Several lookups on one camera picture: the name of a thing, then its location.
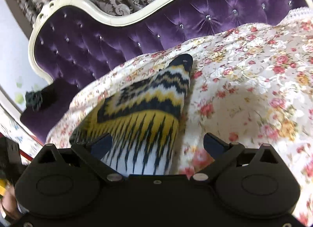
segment purple tufted backrest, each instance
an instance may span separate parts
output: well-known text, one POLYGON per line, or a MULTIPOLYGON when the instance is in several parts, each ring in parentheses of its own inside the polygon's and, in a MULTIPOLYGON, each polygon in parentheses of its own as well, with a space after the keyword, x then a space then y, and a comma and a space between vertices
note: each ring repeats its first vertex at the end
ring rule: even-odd
POLYGON ((66 6, 43 25, 35 42, 38 65, 53 79, 83 88, 117 65, 143 53, 252 22, 278 24, 304 0, 174 0, 144 20, 124 27, 101 24, 66 6))

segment black fabric flower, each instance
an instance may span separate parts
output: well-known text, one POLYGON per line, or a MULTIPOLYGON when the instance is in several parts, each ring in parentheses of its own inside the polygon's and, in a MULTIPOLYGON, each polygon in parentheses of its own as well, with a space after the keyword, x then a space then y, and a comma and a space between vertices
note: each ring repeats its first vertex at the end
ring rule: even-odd
POLYGON ((25 101, 26 101, 26 107, 32 107, 33 111, 39 111, 43 102, 41 91, 26 92, 25 101))

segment lace trim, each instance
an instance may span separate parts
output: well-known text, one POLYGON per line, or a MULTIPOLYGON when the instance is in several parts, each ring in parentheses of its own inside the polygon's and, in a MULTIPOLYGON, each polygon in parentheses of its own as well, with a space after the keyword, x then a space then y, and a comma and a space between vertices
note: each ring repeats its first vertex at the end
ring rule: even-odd
POLYGON ((287 25, 289 23, 306 19, 308 17, 313 17, 313 10, 309 7, 300 7, 290 10, 287 16, 279 23, 279 25, 287 25))

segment sofa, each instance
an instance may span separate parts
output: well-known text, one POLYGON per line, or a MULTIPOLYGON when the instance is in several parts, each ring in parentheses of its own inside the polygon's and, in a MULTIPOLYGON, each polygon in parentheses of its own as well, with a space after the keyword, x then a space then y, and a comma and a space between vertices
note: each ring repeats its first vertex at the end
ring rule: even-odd
POLYGON ((39 14, 29 41, 29 62, 53 92, 21 122, 45 142, 73 97, 92 81, 136 56, 245 23, 277 25, 291 9, 312 0, 155 0, 124 17, 105 14, 88 0, 53 0, 39 14))

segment sofa armrest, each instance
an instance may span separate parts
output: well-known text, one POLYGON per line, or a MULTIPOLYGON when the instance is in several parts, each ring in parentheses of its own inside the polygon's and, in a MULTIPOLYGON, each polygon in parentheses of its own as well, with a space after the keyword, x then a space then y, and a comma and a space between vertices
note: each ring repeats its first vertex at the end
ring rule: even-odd
POLYGON ((42 93, 49 92, 55 99, 49 106, 33 111, 27 107, 22 113, 21 122, 45 144, 49 131, 57 124, 68 110, 73 97, 79 92, 76 85, 69 84, 62 78, 58 78, 51 85, 45 87, 42 93))

